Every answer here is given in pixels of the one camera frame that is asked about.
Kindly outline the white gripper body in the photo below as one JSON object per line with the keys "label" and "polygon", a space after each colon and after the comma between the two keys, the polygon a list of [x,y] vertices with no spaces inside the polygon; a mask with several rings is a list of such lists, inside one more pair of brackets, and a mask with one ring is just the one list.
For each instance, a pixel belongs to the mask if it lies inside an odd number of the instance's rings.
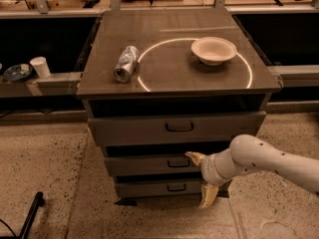
{"label": "white gripper body", "polygon": [[247,175],[252,168],[237,163],[231,156],[230,150],[207,155],[202,161],[200,171],[203,179],[214,186],[221,186],[235,176]]}

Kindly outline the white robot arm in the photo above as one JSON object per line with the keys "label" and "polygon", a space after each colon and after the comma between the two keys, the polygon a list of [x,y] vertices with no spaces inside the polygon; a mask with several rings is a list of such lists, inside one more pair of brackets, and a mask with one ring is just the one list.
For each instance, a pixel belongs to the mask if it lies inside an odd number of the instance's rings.
{"label": "white robot arm", "polygon": [[232,178],[259,170],[273,172],[313,193],[319,193],[319,160],[288,153],[249,134],[236,136],[226,150],[205,155],[185,153],[200,168],[204,183],[201,185],[200,208],[214,202],[219,188]]}

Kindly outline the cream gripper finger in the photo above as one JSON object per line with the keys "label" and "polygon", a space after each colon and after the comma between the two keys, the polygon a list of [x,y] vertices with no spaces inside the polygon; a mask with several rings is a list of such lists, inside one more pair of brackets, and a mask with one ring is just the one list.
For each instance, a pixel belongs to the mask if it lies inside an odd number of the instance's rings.
{"label": "cream gripper finger", "polygon": [[205,158],[205,154],[194,151],[187,151],[184,155],[189,157],[196,166],[201,166],[201,162]]}
{"label": "cream gripper finger", "polygon": [[209,183],[203,184],[201,186],[201,201],[199,204],[200,208],[208,208],[210,207],[218,193],[219,188],[215,185],[211,185]]}

